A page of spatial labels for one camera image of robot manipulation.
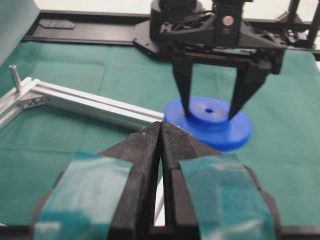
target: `table surface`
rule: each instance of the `table surface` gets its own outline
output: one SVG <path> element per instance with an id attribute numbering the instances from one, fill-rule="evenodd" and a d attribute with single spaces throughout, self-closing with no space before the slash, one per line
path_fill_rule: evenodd
<path id="1" fill-rule="evenodd" d="M 0 67 L 0 96 L 13 87 L 9 64 L 22 77 L 160 112 L 179 97 L 171 65 L 134 47 L 20 43 Z M 235 76 L 233 68 L 195 64 L 192 94 L 229 102 Z M 319 78 L 310 53 L 287 51 L 281 75 L 270 75 L 244 108 L 254 130 L 235 153 L 276 198 L 285 225 L 320 223 Z M 29 224 L 38 197 L 75 151 L 97 153 L 130 133 L 47 106 L 23 112 L 0 131 L 0 223 Z"/>

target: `metal frame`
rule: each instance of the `metal frame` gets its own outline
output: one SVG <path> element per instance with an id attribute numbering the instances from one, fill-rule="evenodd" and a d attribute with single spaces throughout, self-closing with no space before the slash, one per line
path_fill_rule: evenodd
<path id="1" fill-rule="evenodd" d="M 20 79 L 16 69 L 12 76 L 13 79 Z M 133 130 L 164 119 L 161 112 L 27 77 L 0 98 L 0 129 L 23 109 L 41 105 Z"/>

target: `silver bolt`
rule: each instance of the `silver bolt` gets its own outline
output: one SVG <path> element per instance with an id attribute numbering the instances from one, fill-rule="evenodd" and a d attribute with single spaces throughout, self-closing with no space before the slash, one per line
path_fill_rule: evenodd
<path id="1" fill-rule="evenodd" d="M 21 78 L 17 71 L 17 65 L 10 65 L 9 69 L 12 75 L 12 79 L 13 79 L 13 83 L 16 88 L 16 91 L 21 92 L 22 91 Z"/>

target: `plastic gear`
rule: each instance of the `plastic gear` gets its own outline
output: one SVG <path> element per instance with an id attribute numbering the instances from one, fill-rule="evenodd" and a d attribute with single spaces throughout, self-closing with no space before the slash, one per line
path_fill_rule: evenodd
<path id="1" fill-rule="evenodd" d="M 166 106 L 164 119 L 192 134 L 200 142 L 229 152 L 244 146 L 253 128 L 250 118 L 243 111 L 228 121 L 229 108 L 229 103 L 219 99 L 192 96 L 190 116 L 187 117 L 179 98 Z"/>

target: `black plastic part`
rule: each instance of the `black plastic part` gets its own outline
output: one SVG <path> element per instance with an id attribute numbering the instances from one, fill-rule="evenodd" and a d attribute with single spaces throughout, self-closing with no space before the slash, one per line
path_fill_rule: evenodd
<path id="1" fill-rule="evenodd" d="M 191 80 L 193 60 L 190 57 L 172 56 L 173 76 L 178 87 L 185 115 L 189 116 L 189 99 L 191 91 Z"/>
<path id="2" fill-rule="evenodd" d="M 221 155 L 219 151 L 164 121 L 133 133 L 123 142 L 100 154 L 134 164 L 109 229 L 109 240 L 200 239 L 192 200 L 178 161 Z M 166 225 L 155 227 L 153 222 L 160 156 L 163 163 Z M 255 173 L 246 168 L 272 213 L 278 239 L 320 239 L 320 225 L 281 226 L 274 198 L 262 190 Z M 62 175 L 63 172 L 54 186 L 58 184 Z M 32 229 L 27 225 L 0 227 L 0 239 L 30 240 Z"/>
<path id="3" fill-rule="evenodd" d="M 238 68 L 232 95 L 228 119 L 231 120 L 246 104 L 246 102 L 262 87 L 266 77 L 272 71 L 269 61 L 258 59 L 257 63 Z"/>
<path id="4" fill-rule="evenodd" d="M 160 125 L 155 122 L 99 153 L 133 163 L 109 228 L 108 240 L 145 239 L 153 226 L 160 161 Z"/>
<path id="5" fill-rule="evenodd" d="M 23 40 L 132 46 L 135 25 L 148 19 L 146 14 L 42 10 Z M 57 25 L 68 20 L 73 28 L 43 27 L 44 20 L 56 21 Z"/>
<path id="6" fill-rule="evenodd" d="M 153 0 L 150 14 L 150 38 L 160 40 L 163 23 L 193 21 L 198 18 L 192 11 L 202 10 L 202 4 L 196 0 Z"/>
<path id="7" fill-rule="evenodd" d="M 287 18 L 288 24 L 292 24 L 295 22 L 299 3 L 300 3 L 300 0 L 291 0 L 289 9 L 288 9 L 288 12 L 289 12 L 288 18 Z"/>
<path id="8" fill-rule="evenodd" d="M 197 218 L 178 161 L 221 153 L 166 121 L 161 124 L 161 142 L 165 224 L 174 229 L 176 239 L 199 240 Z"/>

